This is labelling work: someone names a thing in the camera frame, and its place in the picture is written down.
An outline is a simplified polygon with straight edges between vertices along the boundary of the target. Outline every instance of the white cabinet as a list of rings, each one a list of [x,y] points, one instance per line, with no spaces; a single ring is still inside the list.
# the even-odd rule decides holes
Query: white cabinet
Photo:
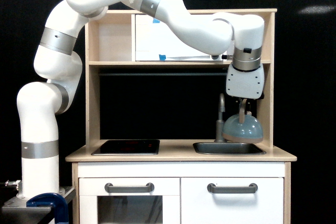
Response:
[[[90,162],[78,176],[80,224],[286,223],[283,162]]]
[[[255,193],[242,194],[250,184]],[[209,184],[236,193],[210,193]],[[283,224],[283,178],[182,178],[182,224]]]

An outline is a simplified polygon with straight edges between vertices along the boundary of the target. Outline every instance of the induction cooktop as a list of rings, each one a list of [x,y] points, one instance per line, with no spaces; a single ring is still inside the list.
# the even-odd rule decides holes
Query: induction cooktop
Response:
[[[157,139],[107,140],[91,155],[157,155],[159,144]]]

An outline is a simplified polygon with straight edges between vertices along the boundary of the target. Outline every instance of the sink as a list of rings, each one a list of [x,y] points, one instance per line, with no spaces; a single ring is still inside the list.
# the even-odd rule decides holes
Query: sink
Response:
[[[194,149],[200,154],[238,154],[238,155],[260,155],[266,154],[265,151],[254,144],[246,143],[215,143],[203,142],[194,143]]]

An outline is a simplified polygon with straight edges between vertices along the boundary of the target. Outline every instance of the drawer handle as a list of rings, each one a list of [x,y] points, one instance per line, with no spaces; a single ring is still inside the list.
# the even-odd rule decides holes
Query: drawer handle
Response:
[[[111,183],[105,185],[107,193],[150,193],[154,191],[154,185],[148,183],[145,186],[113,186]]]
[[[208,192],[213,194],[254,194],[258,190],[258,186],[254,183],[249,186],[227,186],[219,187],[215,184],[209,184],[207,186]]]

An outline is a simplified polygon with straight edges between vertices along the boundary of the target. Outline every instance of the blue tape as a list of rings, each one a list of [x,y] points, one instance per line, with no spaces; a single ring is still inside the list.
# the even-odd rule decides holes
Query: blue tape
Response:
[[[159,55],[160,60],[166,60],[166,55]]]

